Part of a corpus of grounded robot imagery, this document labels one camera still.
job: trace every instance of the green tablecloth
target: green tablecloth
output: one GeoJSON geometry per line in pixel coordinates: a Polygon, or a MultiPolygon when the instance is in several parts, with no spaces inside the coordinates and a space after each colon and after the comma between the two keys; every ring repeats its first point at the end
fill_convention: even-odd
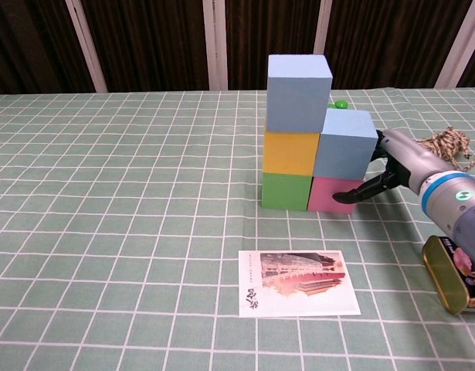
{"type": "MultiPolygon", "coordinates": [[[[475,89],[331,99],[475,145],[475,89]]],[[[474,370],[475,315],[439,303],[416,196],[261,209],[265,120],[265,91],[0,96],[0,370],[474,370]],[[342,250],[361,315],[239,318],[255,249],[342,250]]]]}

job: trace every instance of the yellow block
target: yellow block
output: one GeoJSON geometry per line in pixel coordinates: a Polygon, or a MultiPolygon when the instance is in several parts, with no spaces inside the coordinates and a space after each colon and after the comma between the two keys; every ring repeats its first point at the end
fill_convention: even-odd
{"type": "Polygon", "coordinates": [[[282,133],[265,130],[263,171],[313,175],[319,133],[282,133]]]}

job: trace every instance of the green block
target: green block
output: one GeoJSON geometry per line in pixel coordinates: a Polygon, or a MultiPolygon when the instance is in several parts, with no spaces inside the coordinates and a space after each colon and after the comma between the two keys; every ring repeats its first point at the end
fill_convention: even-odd
{"type": "Polygon", "coordinates": [[[261,206],[264,209],[306,211],[312,176],[263,173],[261,206]]]}

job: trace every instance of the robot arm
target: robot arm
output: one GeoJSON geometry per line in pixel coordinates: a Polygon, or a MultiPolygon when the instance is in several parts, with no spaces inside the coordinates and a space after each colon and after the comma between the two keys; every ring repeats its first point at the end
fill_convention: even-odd
{"type": "Polygon", "coordinates": [[[405,186],[419,196],[424,213],[469,255],[475,267],[475,178],[453,168],[441,158],[397,130],[378,131],[372,156],[387,158],[381,175],[333,198],[358,203],[405,186]]]}

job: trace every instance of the pink block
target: pink block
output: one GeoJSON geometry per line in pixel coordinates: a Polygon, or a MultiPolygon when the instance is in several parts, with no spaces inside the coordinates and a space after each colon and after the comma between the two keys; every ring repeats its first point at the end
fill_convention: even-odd
{"type": "Polygon", "coordinates": [[[355,204],[338,203],[332,196],[337,192],[348,192],[353,188],[359,187],[362,183],[363,180],[315,177],[311,186],[307,209],[322,213],[352,214],[355,204]]]}

